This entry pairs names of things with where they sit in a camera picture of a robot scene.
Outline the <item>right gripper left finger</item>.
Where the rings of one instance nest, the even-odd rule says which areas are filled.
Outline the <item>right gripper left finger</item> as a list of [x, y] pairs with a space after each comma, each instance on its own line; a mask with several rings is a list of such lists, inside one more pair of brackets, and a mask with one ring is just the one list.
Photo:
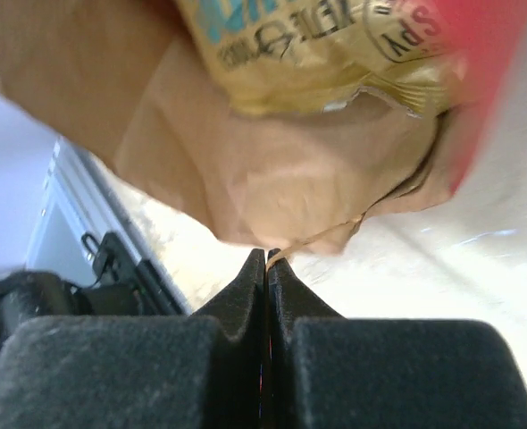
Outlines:
[[192, 315], [44, 316], [0, 355], [0, 428], [256, 428], [265, 256]]

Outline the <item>red brown paper bag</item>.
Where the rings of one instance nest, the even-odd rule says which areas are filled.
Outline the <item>red brown paper bag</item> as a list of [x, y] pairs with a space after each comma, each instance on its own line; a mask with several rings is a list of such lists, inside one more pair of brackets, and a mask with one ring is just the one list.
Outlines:
[[309, 114], [243, 114], [208, 70], [181, 1], [0, 1], [0, 95], [220, 240], [338, 254], [362, 221], [453, 197], [527, 1], [431, 1], [464, 80], [446, 111], [367, 92]]

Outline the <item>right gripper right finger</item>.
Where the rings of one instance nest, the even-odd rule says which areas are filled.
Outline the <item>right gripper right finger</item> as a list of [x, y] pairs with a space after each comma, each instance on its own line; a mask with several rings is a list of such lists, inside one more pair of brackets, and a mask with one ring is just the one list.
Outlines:
[[527, 428], [527, 389], [482, 321], [349, 319], [268, 255], [279, 428]]

